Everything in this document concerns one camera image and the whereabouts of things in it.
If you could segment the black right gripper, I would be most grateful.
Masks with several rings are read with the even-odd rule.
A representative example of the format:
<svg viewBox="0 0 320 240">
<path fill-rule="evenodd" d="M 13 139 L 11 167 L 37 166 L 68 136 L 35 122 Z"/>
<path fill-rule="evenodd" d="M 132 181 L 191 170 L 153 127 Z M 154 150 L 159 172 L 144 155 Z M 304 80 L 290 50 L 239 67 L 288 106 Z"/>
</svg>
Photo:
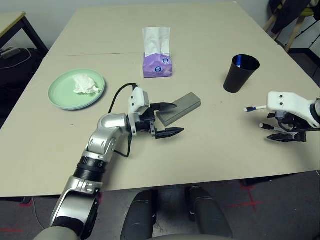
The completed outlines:
<svg viewBox="0 0 320 240">
<path fill-rule="evenodd" d="M 269 135 L 267 139 L 276 142 L 306 142 L 307 135 L 303 132 L 312 132 L 311 126 L 302 118 L 293 114 L 285 114 L 282 112 L 269 113 L 268 119 L 275 118 L 279 127 L 288 133 L 276 133 Z"/>
</svg>

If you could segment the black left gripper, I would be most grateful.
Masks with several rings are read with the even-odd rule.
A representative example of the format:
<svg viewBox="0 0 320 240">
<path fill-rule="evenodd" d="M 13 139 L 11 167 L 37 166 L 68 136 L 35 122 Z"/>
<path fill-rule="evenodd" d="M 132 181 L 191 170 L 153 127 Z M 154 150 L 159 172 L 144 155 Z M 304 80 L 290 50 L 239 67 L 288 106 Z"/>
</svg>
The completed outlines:
<svg viewBox="0 0 320 240">
<path fill-rule="evenodd" d="M 136 122 L 136 130 L 138 132 L 149 133 L 156 139 L 170 138 L 183 132 L 185 129 L 182 127 L 170 127 L 160 131 L 155 128 L 155 111 L 166 112 L 171 111 L 176 107 L 176 104 L 168 102 L 150 104 L 150 108 L 148 108 L 142 115 L 139 116 L 139 120 Z"/>
</svg>

